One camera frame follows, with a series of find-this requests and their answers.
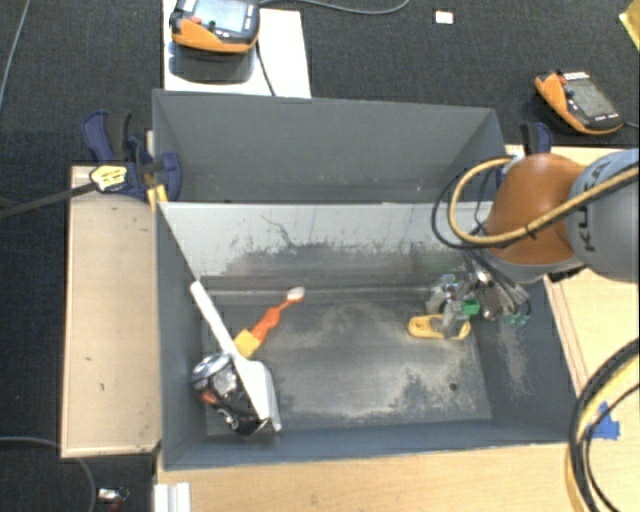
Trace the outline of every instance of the yellow cable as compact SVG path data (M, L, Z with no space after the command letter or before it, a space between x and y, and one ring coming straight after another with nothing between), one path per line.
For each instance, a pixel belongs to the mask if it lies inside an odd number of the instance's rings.
M513 240L523 238L527 236L529 233L534 232L536 229L539 229L540 226L546 224L547 222L550 222L562 216L571 208L579 206L580 204L588 201L595 195L600 194L605 190L615 187L616 185L619 185L621 182L624 182L625 180L628 180L629 178L632 178L633 176L638 175L638 167L633 167L628 171L617 174L612 178L609 178L608 180L605 180L602 183L596 185L595 187L587 190L586 192L583 192L575 196L571 200L566 201L565 203L552 209L551 211L545 213L544 215L541 215L537 219L531 221L526 226L523 226L518 229L514 229L513 231L508 231L507 233L501 233L499 235L492 235L492 236L476 236L476 235L470 235L466 233L458 226L455 219L456 206L458 204L460 195L462 194L462 189L465 187L467 183L469 183L469 181L471 181L471 179L474 176L480 174L482 171L498 165L504 165L510 161L511 161L511 158L509 157L500 157L500 158L495 158L493 160L488 160L486 162L483 162L477 165L476 167L472 168L471 170L469 170L469 172L467 172L456 185L456 188L453 191L453 195L451 196L451 201L449 202L448 220L449 220L449 226L451 227L451 230L462 241L472 243L475 245L494 245L494 244L511 242Z
M595 396L589 401L589 404L585 408L580 418L580 423L578 424L578 431L576 432L576 440L580 442L582 437L584 436L585 430L587 429L587 425L593 421L593 417L600 407L603 399L606 395L609 395L621 382L623 382L633 370L635 375L638 374L639 370L639 359L638 356L633 357L629 361L627 361L614 375L611 377L605 385L598 391ZM575 479L575 475L571 466L571 454L569 446L565 451L564 458L564 476L565 476L565 486L567 490L567 495L569 500L571 501L571 505L573 509L577 511L584 511L584 503L579 498L580 491L578 489L578 484Z

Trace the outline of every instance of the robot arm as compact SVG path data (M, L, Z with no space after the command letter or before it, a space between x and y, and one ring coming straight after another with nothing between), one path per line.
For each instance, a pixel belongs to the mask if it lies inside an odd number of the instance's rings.
M570 275L589 267L609 279L638 282L638 149L612 153L586 168L550 153L515 161L486 221L473 233L462 232L455 225L458 192L475 172L505 160L481 164L460 179L449 203L449 224L461 244L437 231L434 208L436 236L462 250L466 262L456 276L465 286L451 288L451 278L443 276L432 294L441 300L427 303L432 316L444 310L439 315L443 333L451 331L447 310L469 300L480 303L485 318L526 321L528 295L522 285L547 274Z
M532 237L485 249L487 259L516 282L587 266L619 281L638 282L638 150L619 151L587 168L558 155L531 155L508 172L486 222L495 235L527 225L624 171L635 180L611 189Z

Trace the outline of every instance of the white label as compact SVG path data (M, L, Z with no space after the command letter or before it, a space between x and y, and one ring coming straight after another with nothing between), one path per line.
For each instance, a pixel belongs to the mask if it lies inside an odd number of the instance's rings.
M191 512L191 486L181 482L175 487L156 484L153 488L154 512Z
M577 73L562 73L562 76L567 80L584 80L589 78L589 75L584 71L578 71Z
M455 19L453 17L452 12L447 11L436 11L435 13L435 21L436 23L441 23L444 25L453 25Z
M187 0L184 3L183 9L185 11L193 12L193 8L196 6L196 2L197 2L197 0Z

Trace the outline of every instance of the blue clamp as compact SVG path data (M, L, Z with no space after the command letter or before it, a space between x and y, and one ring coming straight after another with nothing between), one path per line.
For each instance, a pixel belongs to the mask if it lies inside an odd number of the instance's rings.
M147 190L152 187L145 183L144 175L153 174L155 183L165 185L168 199L176 201L182 186L178 155L166 152L159 162L154 162L144 144L133 136L127 136L130 119L129 112L109 114L98 110L82 122L82 136L93 159L98 165L117 164L126 168L126 185L118 187L115 193L144 202Z
M598 408L598 412L600 414L604 413L607 410L607 407L607 402L602 402ZM588 429L591 429L591 424L587 426L587 430ZM593 433L591 434L592 439L611 439L616 441L618 437L620 437L620 422L613 421L609 414L607 414L602 421L593 428Z

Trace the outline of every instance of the green object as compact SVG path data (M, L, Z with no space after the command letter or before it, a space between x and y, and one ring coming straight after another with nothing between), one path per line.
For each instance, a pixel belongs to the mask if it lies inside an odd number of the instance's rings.
M505 316L504 318L509 325L515 325L516 327L521 327L527 323L527 321L529 320L529 315L513 314L513 315Z
M462 303L462 312L467 316L467 318L477 315L480 312L480 302L476 299L465 300Z

